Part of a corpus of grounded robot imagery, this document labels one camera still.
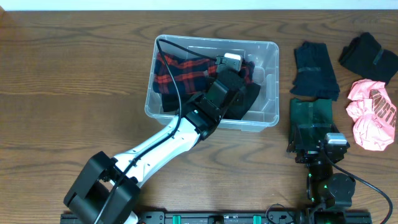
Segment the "pink shirt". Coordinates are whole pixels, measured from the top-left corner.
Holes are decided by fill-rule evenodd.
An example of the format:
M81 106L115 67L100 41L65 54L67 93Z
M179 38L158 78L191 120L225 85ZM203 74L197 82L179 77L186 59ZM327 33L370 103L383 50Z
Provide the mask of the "pink shirt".
M385 83L362 79L354 82L346 107L353 119L356 144L369 151L384 151L394 142L397 108L389 98Z

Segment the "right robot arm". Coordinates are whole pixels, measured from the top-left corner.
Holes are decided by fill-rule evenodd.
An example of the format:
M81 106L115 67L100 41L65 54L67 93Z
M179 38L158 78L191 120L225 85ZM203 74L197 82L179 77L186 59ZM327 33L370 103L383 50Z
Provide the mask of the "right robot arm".
M308 169L307 197L312 204L295 215L295 223L345 223L345 209L352 206L356 181L333 166L350 147L333 124L297 124L287 152Z

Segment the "red navy plaid shirt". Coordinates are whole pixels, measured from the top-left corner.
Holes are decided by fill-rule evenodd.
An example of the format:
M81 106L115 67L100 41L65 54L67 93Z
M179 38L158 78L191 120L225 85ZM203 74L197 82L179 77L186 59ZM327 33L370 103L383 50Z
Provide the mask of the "red navy plaid shirt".
M254 62L243 62L238 72L245 84L253 82ZM166 95L188 95L199 91L208 91L216 80L217 65L207 58L182 59L165 53L157 54L154 67L152 89Z

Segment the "dark green garment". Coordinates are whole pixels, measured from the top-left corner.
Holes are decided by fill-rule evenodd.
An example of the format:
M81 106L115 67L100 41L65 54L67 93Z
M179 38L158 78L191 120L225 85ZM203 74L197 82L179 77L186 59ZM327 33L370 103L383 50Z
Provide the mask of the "dark green garment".
M289 144L293 143L296 126L299 126L303 144L316 146L331 132L333 122L332 101L318 99L302 101L294 98L290 101Z

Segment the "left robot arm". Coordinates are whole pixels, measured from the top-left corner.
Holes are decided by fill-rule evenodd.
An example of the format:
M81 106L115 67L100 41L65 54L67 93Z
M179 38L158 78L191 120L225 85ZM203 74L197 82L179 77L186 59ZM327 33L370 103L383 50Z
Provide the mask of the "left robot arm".
M92 156L63 199L82 223L137 223L141 187L166 163L211 135L245 81L232 70L219 72L206 93L191 97L164 129L142 144L108 157Z

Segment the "black shirt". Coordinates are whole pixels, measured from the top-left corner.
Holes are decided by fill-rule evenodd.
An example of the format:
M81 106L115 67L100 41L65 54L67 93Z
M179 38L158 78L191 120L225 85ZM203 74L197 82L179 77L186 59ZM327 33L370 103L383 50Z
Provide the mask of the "black shirt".
M261 86L256 83L247 84L246 91L229 107L224 119L241 120L255 102L260 89ZM164 112L176 111L179 108L178 96L162 94L162 108Z

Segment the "dark navy garment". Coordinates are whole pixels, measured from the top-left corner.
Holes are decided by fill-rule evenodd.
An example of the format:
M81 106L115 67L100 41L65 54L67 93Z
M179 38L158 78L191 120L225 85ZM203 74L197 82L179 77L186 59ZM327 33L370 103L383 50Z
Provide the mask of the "dark navy garment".
M340 94L326 44L304 42L294 50L297 74L290 92L336 101Z

